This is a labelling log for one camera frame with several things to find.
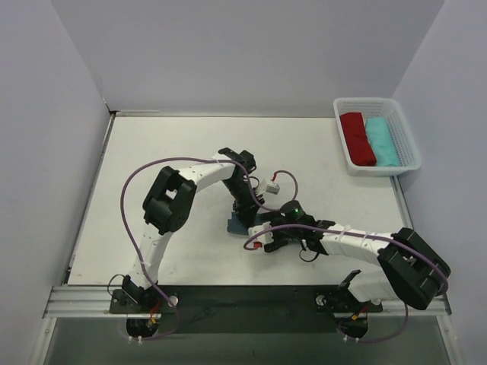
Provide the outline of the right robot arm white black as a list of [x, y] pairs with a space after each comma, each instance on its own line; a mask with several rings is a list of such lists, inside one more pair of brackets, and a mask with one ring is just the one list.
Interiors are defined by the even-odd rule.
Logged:
[[411, 228], [395, 233], [368, 233], [334, 221], [317, 220], [290, 201], [279, 211], [258, 214], [257, 222], [271, 229], [263, 244], [273, 252], [289, 243], [324, 256], [344, 256], [379, 267], [379, 272], [353, 269], [337, 292], [339, 305], [354, 310], [363, 303], [398, 299], [425, 310], [447, 291], [451, 269]]

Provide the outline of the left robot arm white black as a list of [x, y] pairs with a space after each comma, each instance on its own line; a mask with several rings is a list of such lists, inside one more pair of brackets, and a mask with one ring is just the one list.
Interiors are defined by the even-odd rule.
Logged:
[[[167, 165], [173, 161], [192, 162], [193, 165], [177, 170]], [[166, 166], [160, 170], [142, 202], [143, 219], [149, 232], [137, 244], [126, 218], [126, 192], [138, 173], [158, 163]], [[122, 291], [136, 312], [144, 313], [153, 307], [164, 252], [173, 234], [187, 222], [198, 192], [222, 182], [234, 199], [232, 219], [246, 229], [253, 226], [257, 212], [264, 204], [263, 197], [250, 184], [250, 173], [255, 169], [256, 161], [249, 151], [237, 153], [222, 148], [209, 159], [170, 157], [155, 160], [129, 175], [119, 204], [123, 225], [136, 251], [136, 262], [123, 278]]]

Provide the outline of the blue-grey t shirt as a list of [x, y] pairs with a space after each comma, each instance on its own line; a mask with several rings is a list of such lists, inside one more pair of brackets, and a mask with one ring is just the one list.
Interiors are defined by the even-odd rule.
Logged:
[[[271, 221], [271, 213], [259, 213], [255, 216], [253, 223], [250, 227], [254, 227], [263, 224], [267, 221]], [[234, 212], [231, 213], [231, 217], [227, 220], [227, 232], [233, 235], [247, 236], [249, 227], [241, 223]]]

